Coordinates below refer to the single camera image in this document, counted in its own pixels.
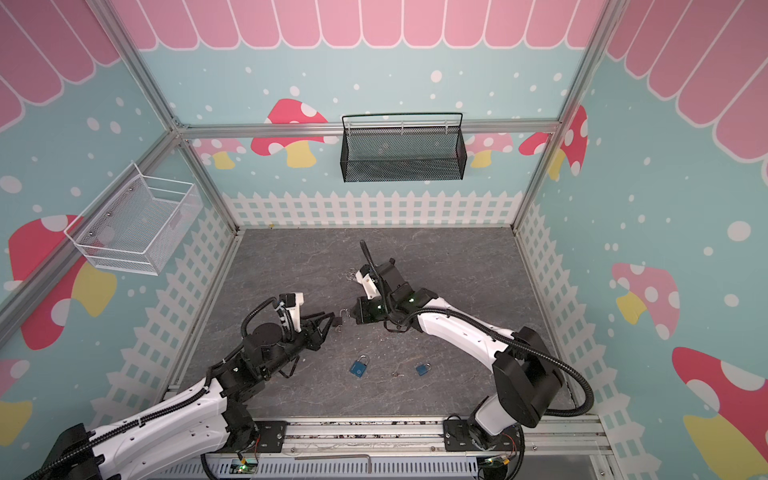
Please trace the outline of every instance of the padlock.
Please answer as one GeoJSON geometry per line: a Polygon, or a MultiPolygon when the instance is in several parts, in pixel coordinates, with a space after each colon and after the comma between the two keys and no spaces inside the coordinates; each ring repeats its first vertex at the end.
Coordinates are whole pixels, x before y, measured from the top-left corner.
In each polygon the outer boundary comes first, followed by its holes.
{"type": "Polygon", "coordinates": [[[368,356],[361,355],[356,362],[352,364],[352,368],[349,369],[349,373],[352,373],[357,378],[362,378],[363,373],[366,372],[368,366],[368,356]]]}
{"type": "Polygon", "coordinates": [[[425,363],[424,365],[419,365],[416,367],[416,372],[419,374],[419,376],[424,376],[429,371],[429,364],[425,363]]]}

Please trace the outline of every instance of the red mushroom cap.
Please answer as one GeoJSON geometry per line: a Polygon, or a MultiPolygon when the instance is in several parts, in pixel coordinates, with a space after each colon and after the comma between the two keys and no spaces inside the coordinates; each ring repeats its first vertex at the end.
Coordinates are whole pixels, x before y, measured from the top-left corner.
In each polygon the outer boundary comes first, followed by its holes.
{"type": "Polygon", "coordinates": [[[526,138],[522,144],[520,144],[519,151],[523,155],[536,155],[540,154],[547,147],[549,141],[549,134],[537,132],[530,137],[526,138]]]}
{"type": "MultiPolygon", "coordinates": [[[[279,100],[266,118],[268,124],[326,124],[328,121],[317,110],[308,104],[292,98],[279,100]]],[[[297,141],[318,141],[335,144],[336,137],[285,137],[285,138],[254,138],[250,149],[257,155],[274,154],[297,141]]]]}
{"type": "Polygon", "coordinates": [[[565,152],[573,175],[578,175],[587,154],[587,111],[579,105],[560,149],[565,152]]]}

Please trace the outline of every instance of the gray marble floor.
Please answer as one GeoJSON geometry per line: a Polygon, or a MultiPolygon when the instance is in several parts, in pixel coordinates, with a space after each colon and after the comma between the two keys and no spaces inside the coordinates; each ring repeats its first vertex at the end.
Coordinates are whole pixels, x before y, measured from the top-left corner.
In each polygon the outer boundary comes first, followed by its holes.
{"type": "MultiPolygon", "coordinates": [[[[248,230],[194,352],[184,386],[240,341],[240,322],[258,303],[304,292],[302,314],[352,306],[362,287],[345,278],[364,263],[366,240],[377,263],[394,257],[403,277],[453,306],[498,326],[538,331],[554,352],[534,293],[507,228],[248,230]]],[[[262,312],[252,325],[276,321],[262,312]]],[[[492,374],[442,339],[381,324],[345,324],[318,352],[305,351],[291,379],[276,377],[249,401],[258,417],[305,415],[468,415],[495,391],[492,374]],[[370,358],[358,379],[349,367],[370,358]],[[419,376],[415,368],[429,363],[419,376]],[[405,376],[393,377],[393,372],[405,376]]],[[[553,407],[572,407],[564,387],[553,407]]]]}

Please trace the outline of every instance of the yellow mushroom stem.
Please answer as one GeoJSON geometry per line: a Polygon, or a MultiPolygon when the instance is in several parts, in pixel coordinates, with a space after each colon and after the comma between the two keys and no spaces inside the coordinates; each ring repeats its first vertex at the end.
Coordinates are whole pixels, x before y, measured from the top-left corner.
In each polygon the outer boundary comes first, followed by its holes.
{"type": "Polygon", "coordinates": [[[472,160],[472,168],[486,168],[491,164],[491,151],[483,150],[475,154],[475,159],[472,160]]]}
{"type": "Polygon", "coordinates": [[[552,165],[547,169],[549,177],[554,181],[560,180],[560,167],[563,166],[563,160],[565,160],[565,152],[562,149],[558,149],[558,152],[554,154],[552,165]]]}
{"type": "Polygon", "coordinates": [[[286,147],[288,166],[291,168],[308,168],[317,163],[310,151],[310,143],[306,140],[295,141],[286,147]]]}

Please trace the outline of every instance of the metal bracket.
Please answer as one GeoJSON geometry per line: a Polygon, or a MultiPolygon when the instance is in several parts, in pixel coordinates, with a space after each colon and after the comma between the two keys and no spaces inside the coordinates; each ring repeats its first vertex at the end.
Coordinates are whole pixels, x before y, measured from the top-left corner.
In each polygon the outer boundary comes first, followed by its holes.
{"type": "MultiPolygon", "coordinates": [[[[477,452],[478,446],[472,441],[469,436],[469,424],[466,420],[445,420],[442,423],[443,437],[445,440],[446,452],[477,452]]],[[[513,449],[512,440],[514,439],[516,445],[520,445],[520,434],[518,433],[518,427],[509,426],[502,433],[498,434],[502,437],[501,441],[496,444],[490,451],[494,452],[509,452],[513,449]]]]}
{"type": "Polygon", "coordinates": [[[280,453],[286,439],[288,422],[263,421],[256,422],[259,429],[259,442],[256,451],[259,453],[280,453]]]}

